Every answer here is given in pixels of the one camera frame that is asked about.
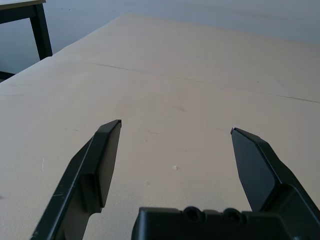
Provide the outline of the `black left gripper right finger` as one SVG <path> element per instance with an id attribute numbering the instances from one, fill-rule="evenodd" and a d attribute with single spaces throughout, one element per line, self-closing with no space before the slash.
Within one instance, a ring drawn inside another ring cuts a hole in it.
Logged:
<path id="1" fill-rule="evenodd" d="M 293 240 L 318 240 L 320 210 L 269 143 L 239 128 L 230 134 L 238 177 L 251 210 L 277 214 Z"/>

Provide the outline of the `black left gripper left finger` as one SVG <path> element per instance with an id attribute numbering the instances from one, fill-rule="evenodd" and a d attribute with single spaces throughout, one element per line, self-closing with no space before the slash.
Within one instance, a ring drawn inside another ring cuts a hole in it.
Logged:
<path id="1" fill-rule="evenodd" d="M 121 127 L 120 119 L 101 125 L 73 156 L 31 239 L 83 239 L 91 215 L 106 205 Z"/>

